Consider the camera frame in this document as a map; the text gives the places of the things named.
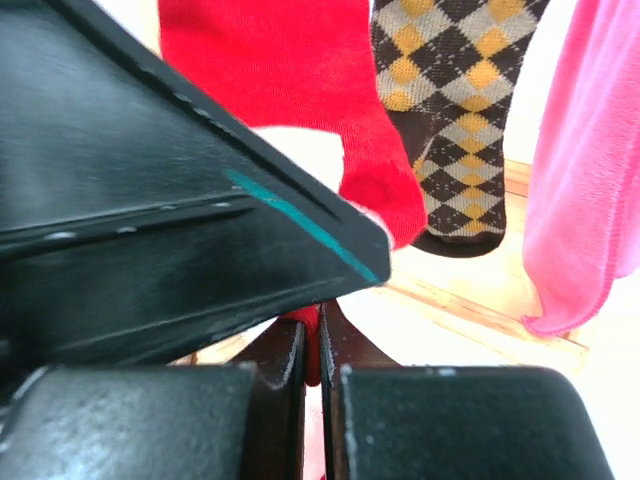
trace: pink cloth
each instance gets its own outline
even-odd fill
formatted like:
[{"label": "pink cloth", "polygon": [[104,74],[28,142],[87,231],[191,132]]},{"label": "pink cloth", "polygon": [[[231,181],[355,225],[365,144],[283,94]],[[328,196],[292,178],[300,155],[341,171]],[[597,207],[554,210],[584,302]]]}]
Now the pink cloth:
[{"label": "pink cloth", "polygon": [[578,1],[533,162],[524,264],[544,310],[524,321],[539,335],[588,321],[640,264],[639,0]]}]

